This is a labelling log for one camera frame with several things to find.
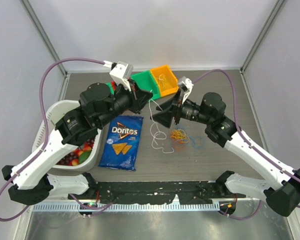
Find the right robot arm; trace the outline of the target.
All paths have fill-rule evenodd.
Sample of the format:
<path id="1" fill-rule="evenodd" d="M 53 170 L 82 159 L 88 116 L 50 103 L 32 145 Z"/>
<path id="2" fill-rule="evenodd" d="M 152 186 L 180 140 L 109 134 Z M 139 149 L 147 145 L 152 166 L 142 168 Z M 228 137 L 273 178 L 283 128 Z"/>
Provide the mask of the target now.
<path id="1" fill-rule="evenodd" d="M 233 171 L 224 172 L 216 184 L 216 193 L 223 198 L 242 194 L 257 198 L 277 214 L 288 217 L 300 204 L 300 168 L 276 159 L 256 144 L 233 120 L 225 115 L 226 104 L 215 92 L 206 93 L 200 105 L 184 100 L 178 91 L 170 100 L 157 106 L 152 119 L 166 128 L 181 119 L 205 124 L 208 138 L 240 157 L 261 176 L 262 180 L 244 177 Z"/>

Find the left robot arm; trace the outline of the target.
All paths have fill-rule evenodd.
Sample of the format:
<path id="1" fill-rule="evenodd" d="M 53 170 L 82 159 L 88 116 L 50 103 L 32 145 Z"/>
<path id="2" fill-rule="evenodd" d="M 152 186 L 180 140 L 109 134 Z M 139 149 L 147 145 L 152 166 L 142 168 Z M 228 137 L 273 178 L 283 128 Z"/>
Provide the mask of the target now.
<path id="1" fill-rule="evenodd" d="M 80 94 L 79 106 L 65 113 L 55 124 L 48 141 L 22 163 L 4 166 L 4 179 L 13 178 L 8 189 L 10 199 L 27 206 L 59 195 L 92 199 L 98 185 L 91 174 L 57 176 L 48 172 L 62 157 L 96 137 L 99 130 L 126 110 L 141 112 L 153 94 L 140 89 L 134 80 L 128 83 L 130 89 L 119 84 L 114 93 L 105 83 L 91 84 Z"/>

